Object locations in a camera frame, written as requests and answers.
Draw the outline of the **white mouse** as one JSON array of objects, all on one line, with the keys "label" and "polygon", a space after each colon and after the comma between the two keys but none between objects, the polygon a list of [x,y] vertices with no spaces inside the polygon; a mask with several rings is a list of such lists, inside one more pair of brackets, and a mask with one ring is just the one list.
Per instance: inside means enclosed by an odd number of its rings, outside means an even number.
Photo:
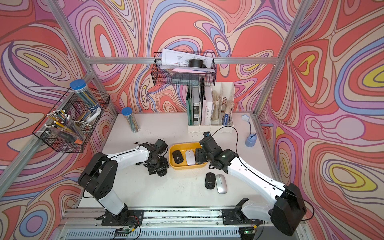
[{"label": "white mouse", "polygon": [[186,156],[186,161],[188,166],[193,166],[196,164],[195,153],[193,150],[187,150],[185,152],[185,156]]}]

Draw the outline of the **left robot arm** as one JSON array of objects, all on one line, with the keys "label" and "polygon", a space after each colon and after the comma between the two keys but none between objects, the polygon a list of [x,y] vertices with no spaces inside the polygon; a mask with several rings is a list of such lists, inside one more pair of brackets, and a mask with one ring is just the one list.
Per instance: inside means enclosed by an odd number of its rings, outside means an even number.
[{"label": "left robot arm", "polygon": [[163,177],[167,174],[169,164],[165,157],[168,145],[158,139],[154,144],[135,143],[131,150],[116,154],[96,153],[81,173],[78,183],[85,192],[91,194],[113,216],[121,216],[127,209],[113,190],[117,172],[133,165],[143,165],[149,175]]}]

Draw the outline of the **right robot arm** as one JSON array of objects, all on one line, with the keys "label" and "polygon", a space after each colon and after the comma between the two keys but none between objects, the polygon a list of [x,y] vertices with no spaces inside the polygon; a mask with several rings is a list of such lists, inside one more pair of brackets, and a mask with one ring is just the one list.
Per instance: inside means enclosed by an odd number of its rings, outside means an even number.
[{"label": "right robot arm", "polygon": [[210,132],[203,133],[200,145],[211,167],[246,183],[264,199],[240,209],[247,219],[271,222],[281,233],[292,236],[307,212],[301,190],[293,183],[285,185],[253,168],[237,152],[222,150]]}]

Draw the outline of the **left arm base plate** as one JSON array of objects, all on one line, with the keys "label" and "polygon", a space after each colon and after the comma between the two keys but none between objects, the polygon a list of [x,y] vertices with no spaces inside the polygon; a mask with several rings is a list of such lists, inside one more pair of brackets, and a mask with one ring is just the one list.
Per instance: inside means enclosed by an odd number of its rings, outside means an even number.
[{"label": "left arm base plate", "polygon": [[109,211],[105,211],[105,214],[100,216],[98,220],[102,220],[102,226],[114,227],[114,226],[141,226],[144,219],[144,210],[129,210],[123,209],[118,215],[114,215]]}]

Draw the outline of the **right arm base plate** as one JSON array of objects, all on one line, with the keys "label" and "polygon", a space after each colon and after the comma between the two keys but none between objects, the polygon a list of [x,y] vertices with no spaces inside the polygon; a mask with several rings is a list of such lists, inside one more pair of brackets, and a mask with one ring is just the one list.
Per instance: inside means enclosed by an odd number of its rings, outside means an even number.
[{"label": "right arm base plate", "polygon": [[248,198],[243,198],[234,208],[222,209],[219,216],[223,219],[224,225],[252,225],[260,226],[264,221],[259,219],[249,219],[242,212],[243,205],[248,201]]}]

